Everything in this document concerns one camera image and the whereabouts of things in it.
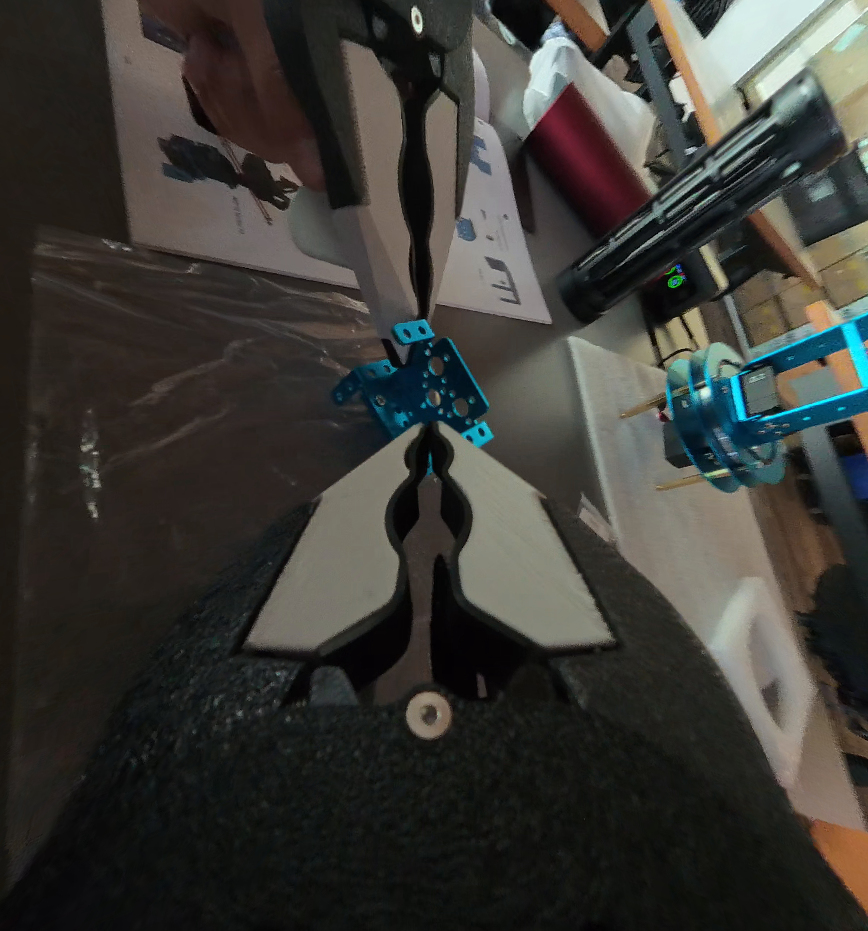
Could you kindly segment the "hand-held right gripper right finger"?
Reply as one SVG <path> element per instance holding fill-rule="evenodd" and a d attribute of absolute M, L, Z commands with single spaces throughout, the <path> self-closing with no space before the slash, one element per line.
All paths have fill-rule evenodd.
<path fill-rule="evenodd" d="M 452 692 L 501 692 L 518 671 L 617 644 L 547 499 L 444 423 L 431 425 L 440 516 L 431 661 Z"/>

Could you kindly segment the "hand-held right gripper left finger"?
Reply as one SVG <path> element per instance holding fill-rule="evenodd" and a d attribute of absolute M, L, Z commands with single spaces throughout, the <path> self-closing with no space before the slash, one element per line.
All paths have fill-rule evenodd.
<path fill-rule="evenodd" d="M 243 643 L 246 654 L 343 669 L 356 690 L 404 656 L 404 541 L 419 518 L 426 428 L 411 427 L 312 505 Z"/>

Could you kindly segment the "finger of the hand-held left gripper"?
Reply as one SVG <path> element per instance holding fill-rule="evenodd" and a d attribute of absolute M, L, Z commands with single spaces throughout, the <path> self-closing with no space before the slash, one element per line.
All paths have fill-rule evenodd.
<path fill-rule="evenodd" d="M 364 192 L 333 219 L 389 361 L 409 350 L 398 323 L 424 320 L 435 282 L 430 233 L 435 186 L 427 154 L 431 81 L 386 66 L 368 47 L 341 42 Z"/>
<path fill-rule="evenodd" d="M 422 179 L 429 189 L 418 237 L 418 308 L 432 313 L 440 294 L 454 237 L 458 193 L 456 103 L 442 90 L 426 104 L 421 119 Z"/>

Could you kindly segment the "blue metal bracket assembly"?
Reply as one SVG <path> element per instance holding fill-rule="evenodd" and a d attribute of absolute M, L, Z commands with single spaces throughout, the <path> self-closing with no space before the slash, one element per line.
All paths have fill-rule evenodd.
<path fill-rule="evenodd" d="M 408 351 L 404 364 L 386 358 L 352 369 L 332 391 L 334 403 L 360 398 L 392 438 L 443 422 L 477 448 L 491 442 L 489 402 L 455 343 L 437 337 L 426 320 L 395 324 L 392 339 Z"/>

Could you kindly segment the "person's left hand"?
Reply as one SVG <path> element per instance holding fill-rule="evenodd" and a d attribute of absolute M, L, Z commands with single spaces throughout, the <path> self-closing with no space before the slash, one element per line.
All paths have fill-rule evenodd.
<path fill-rule="evenodd" d="M 263 2 L 139 5 L 184 41 L 183 76 L 219 135 L 325 189 L 316 136 L 277 59 Z"/>

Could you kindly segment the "white foam slab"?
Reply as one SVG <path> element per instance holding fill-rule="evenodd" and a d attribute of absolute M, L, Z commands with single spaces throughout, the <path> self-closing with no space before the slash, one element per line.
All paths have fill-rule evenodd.
<path fill-rule="evenodd" d="M 787 613 L 810 671 L 795 616 L 788 610 L 750 498 L 707 483 L 658 493 L 679 478 L 663 456 L 657 411 L 619 415 L 664 388 L 655 369 L 572 336 L 567 340 L 585 423 L 614 542 L 621 554 L 673 604 L 707 647 L 741 580 L 765 580 Z M 867 828 L 844 756 L 816 688 L 796 784 L 786 789 L 800 814 Z"/>

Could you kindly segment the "dark red cloth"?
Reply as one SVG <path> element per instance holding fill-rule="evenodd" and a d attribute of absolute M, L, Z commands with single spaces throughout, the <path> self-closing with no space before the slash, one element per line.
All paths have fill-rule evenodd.
<path fill-rule="evenodd" d="M 524 146 L 594 240 L 650 200 L 648 185 L 572 83 L 537 120 Z"/>

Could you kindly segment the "white instruction booklet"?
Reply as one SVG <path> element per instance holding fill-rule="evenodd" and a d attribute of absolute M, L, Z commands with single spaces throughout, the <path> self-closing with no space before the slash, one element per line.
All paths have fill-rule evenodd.
<path fill-rule="evenodd" d="M 134 243 L 185 257 L 355 288 L 353 272 L 302 252 L 300 180 L 204 130 L 182 83 L 181 44 L 138 3 L 102 2 L 126 213 Z M 505 151 L 474 120 L 463 207 L 439 304 L 549 324 Z"/>

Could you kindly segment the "blue round metal plate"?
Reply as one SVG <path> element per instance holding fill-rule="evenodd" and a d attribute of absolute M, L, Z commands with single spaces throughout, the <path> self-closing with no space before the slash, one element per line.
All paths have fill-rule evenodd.
<path fill-rule="evenodd" d="M 664 457 L 693 466 L 724 494 L 775 485 L 787 464 L 785 443 L 758 425 L 784 409 L 773 368 L 747 365 L 724 343 L 712 343 L 666 372 Z"/>

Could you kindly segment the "black ribbed cylinder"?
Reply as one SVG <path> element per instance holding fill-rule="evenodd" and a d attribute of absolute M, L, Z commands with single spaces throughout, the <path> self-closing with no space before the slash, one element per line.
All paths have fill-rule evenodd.
<path fill-rule="evenodd" d="M 848 143 L 809 68 L 696 157 L 556 278 L 574 318 L 592 323 L 726 226 L 843 157 Z"/>

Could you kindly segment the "large clear plastic bag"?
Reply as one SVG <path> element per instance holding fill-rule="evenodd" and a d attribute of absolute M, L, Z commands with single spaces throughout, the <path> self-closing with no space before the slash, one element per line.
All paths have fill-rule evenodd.
<path fill-rule="evenodd" d="M 247 534 L 387 441 L 332 400 L 380 352 L 345 288 L 55 227 L 31 284 L 30 516 Z"/>

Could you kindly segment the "small black display device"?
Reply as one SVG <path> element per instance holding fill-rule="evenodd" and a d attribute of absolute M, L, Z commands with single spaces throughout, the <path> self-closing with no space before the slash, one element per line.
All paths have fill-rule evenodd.
<path fill-rule="evenodd" d="M 688 310 L 720 297 L 730 281 L 711 247 L 682 256 L 659 277 L 645 285 L 639 303 L 645 318 L 667 323 Z"/>

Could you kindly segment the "orange cardboard box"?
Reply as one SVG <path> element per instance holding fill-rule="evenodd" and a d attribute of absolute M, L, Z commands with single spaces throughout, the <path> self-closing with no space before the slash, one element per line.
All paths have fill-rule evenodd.
<path fill-rule="evenodd" d="M 811 834 L 828 864 L 868 913 L 868 832 L 813 820 Z"/>

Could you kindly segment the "white foam frame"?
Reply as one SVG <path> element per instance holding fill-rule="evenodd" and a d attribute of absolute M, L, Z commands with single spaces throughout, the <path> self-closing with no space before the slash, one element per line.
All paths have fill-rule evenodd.
<path fill-rule="evenodd" d="M 741 580 L 708 650 L 749 719 L 777 782 L 792 788 L 816 688 L 789 616 L 764 579 Z"/>

